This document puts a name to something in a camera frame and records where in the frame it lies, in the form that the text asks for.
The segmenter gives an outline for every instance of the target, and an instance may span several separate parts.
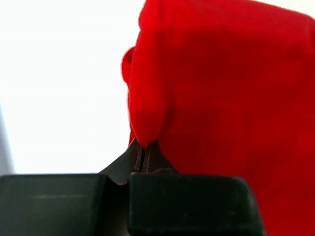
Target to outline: wrinkled red fabric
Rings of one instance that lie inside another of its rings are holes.
[[[147,0],[123,59],[131,136],[244,177],[268,236],[315,235],[315,21],[250,0]]]

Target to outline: red towel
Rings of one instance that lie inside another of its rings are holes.
[[[123,59],[131,137],[244,177],[268,236],[315,235],[315,21],[250,0],[147,0]]]

